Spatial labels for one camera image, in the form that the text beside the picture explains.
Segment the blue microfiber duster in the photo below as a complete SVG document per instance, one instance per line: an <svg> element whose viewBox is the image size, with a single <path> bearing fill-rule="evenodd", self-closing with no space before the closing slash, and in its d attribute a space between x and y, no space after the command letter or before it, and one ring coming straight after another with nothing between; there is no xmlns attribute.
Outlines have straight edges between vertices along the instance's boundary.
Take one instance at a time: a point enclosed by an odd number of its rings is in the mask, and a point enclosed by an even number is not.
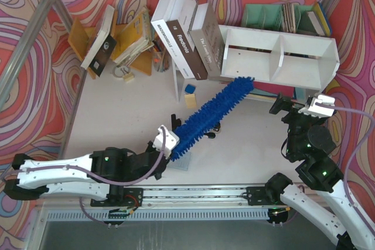
<svg viewBox="0 0 375 250"><path fill-rule="evenodd" d="M211 100L203 104L181 126L174 130L179 144L173 149L171 160L182 157L203 135L221 120L254 89L254 78L237 77Z"/></svg>

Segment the white black stapler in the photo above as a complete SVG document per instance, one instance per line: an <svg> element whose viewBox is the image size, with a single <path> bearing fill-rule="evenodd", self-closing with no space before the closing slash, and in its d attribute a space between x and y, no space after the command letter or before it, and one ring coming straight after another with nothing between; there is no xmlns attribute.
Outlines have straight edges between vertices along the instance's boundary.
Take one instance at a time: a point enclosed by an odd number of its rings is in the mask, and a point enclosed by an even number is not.
<svg viewBox="0 0 375 250"><path fill-rule="evenodd" d="M220 133L221 131L221 124L218 122L217 124L215 124L214 128L213 128L213 132L214 133Z"/></svg>

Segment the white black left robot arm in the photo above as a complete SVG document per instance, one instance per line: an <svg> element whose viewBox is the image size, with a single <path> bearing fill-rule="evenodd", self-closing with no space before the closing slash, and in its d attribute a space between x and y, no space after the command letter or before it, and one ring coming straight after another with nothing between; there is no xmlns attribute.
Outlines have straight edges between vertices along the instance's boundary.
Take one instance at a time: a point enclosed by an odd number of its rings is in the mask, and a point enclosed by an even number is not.
<svg viewBox="0 0 375 250"><path fill-rule="evenodd" d="M13 200L82 197L98 206L121 206L128 198L125 188L148 177L159 180L170 156L167 148L151 142L140 154L108 147L73 159L41 161L18 153L12 162L15 177L4 175L4 193Z"/></svg>

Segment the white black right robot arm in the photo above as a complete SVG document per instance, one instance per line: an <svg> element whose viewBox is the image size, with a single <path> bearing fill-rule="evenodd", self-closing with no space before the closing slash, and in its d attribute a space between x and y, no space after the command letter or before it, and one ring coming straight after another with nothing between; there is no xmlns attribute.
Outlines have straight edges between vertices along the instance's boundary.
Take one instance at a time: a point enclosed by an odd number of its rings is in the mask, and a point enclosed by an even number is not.
<svg viewBox="0 0 375 250"><path fill-rule="evenodd" d="M330 158L336 145L323 123L340 108L335 99L319 94L305 104L278 94L270 114L286 111L288 125L283 157L291 163L302 182L328 204L325 209L310 199L291 179L277 173L265 184L267 199L284 203L319 228L336 249L374 249L374 222L355 199L348 185L348 170L341 170Z"/></svg>

